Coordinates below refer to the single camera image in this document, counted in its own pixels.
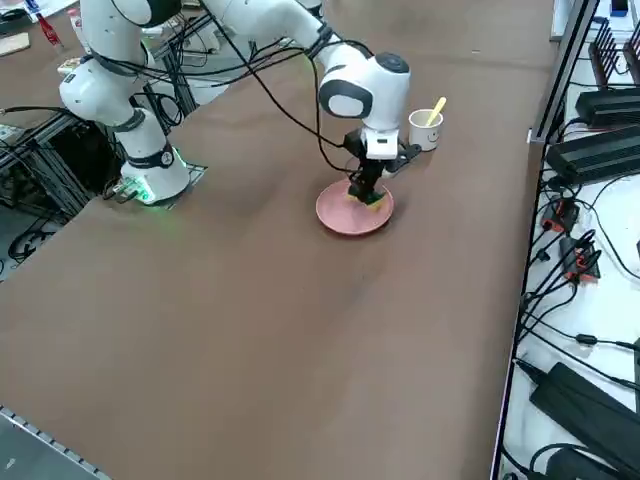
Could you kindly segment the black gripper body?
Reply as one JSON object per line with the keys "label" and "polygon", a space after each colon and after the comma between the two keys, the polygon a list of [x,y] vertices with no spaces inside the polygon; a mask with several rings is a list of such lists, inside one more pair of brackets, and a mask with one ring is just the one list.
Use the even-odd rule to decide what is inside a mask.
{"label": "black gripper body", "polygon": [[420,153],[421,147],[418,144],[401,144],[395,159],[365,159],[364,161],[361,161],[361,167],[363,169],[373,168],[374,170],[379,170],[382,177],[394,177],[401,170],[407,167]]}

